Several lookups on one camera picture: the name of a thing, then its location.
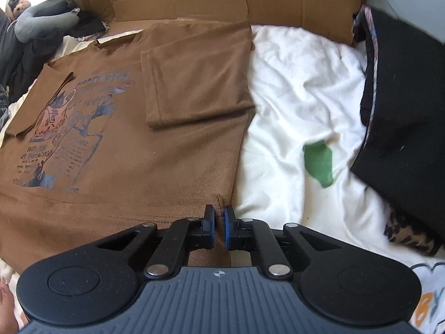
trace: leopard print fabric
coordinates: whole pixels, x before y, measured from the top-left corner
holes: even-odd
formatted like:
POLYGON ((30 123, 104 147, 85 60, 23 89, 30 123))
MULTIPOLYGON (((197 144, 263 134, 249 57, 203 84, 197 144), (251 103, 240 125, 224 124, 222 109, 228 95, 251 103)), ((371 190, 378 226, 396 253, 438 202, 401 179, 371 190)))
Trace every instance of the leopard print fabric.
POLYGON ((422 222, 391 208, 384 234, 391 242, 405 244, 427 256, 437 253, 443 240, 422 222))

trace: metal screw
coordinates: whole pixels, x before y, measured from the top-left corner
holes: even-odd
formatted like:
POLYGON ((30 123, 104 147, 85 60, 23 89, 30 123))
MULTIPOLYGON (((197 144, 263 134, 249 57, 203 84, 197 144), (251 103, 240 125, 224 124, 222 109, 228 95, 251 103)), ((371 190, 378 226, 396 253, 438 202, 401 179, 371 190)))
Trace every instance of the metal screw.
POLYGON ((284 276, 291 272, 291 268, 287 265, 275 264, 269 266, 269 272, 273 276, 284 276))
POLYGON ((161 276, 168 273, 168 266, 162 264, 155 264, 147 267, 147 273, 153 276, 161 276))

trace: travel pillow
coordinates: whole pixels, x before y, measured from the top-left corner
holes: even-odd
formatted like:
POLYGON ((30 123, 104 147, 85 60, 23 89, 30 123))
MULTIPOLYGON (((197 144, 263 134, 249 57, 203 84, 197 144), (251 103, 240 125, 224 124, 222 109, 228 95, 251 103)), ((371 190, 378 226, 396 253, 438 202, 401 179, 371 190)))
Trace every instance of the travel pillow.
POLYGON ((21 43, 29 43, 41 34, 57 28, 62 33, 79 23, 75 6, 70 0, 47 0, 28 7, 18 17, 14 32, 21 43))

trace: white bed sheet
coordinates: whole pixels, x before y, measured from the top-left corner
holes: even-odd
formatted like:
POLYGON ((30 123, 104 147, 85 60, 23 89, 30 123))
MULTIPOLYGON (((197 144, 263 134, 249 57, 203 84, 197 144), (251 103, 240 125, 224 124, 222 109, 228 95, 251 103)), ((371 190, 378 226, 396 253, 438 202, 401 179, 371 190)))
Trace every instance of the white bed sheet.
MULTIPOLYGON (((256 115, 241 152, 238 216, 277 229, 300 223, 412 267, 421 278, 424 300, 412 324, 423 333, 442 333, 444 252, 427 258, 389 243, 383 236, 388 205, 349 171, 365 132, 359 116, 364 57, 299 28, 254 26, 253 31, 249 86, 256 115), (325 189, 307 174, 303 160, 303 146, 322 139, 333 155, 334 182, 325 189)), ((87 45, 66 37, 57 56, 87 45)), ((11 117, 25 98, 11 104, 11 117)), ((18 275, 0 262, 0 275, 5 272, 14 289, 18 275)), ((21 315, 19 306, 16 315, 21 315)))

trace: brown t-shirt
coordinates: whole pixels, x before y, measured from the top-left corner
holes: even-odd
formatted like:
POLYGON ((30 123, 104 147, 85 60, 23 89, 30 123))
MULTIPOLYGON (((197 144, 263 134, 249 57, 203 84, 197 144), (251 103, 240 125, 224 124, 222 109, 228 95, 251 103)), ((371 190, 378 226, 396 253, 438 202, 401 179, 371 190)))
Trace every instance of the brown t-shirt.
POLYGON ((248 23, 157 24, 45 66, 0 149, 0 257, 21 272, 229 204, 253 114, 251 47, 248 23))

